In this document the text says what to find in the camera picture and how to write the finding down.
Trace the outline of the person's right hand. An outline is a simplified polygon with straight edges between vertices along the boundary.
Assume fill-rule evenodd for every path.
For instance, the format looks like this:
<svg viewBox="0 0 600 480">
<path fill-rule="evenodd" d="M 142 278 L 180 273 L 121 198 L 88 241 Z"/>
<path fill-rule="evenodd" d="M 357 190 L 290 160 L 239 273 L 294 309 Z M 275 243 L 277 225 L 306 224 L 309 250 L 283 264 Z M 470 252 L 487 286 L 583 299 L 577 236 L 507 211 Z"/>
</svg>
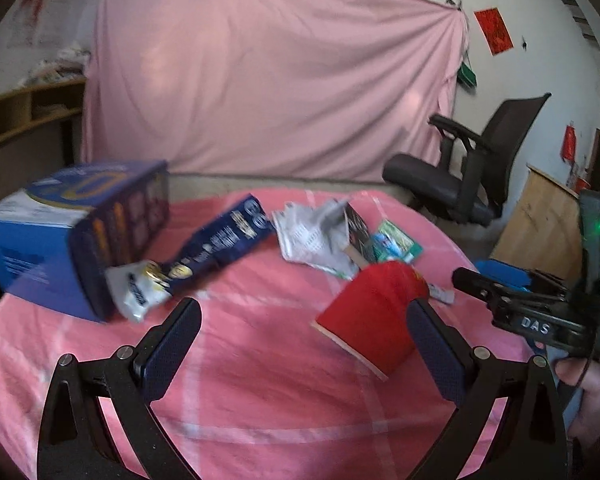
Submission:
<svg viewBox="0 0 600 480">
<path fill-rule="evenodd" d="M 578 439 L 584 448 L 600 440 L 600 362 L 592 361 L 584 370 L 587 360 L 563 359 L 555 364 L 557 377 L 567 385 L 580 384 L 583 390 L 577 416 L 569 428 L 569 435 Z"/>
</svg>

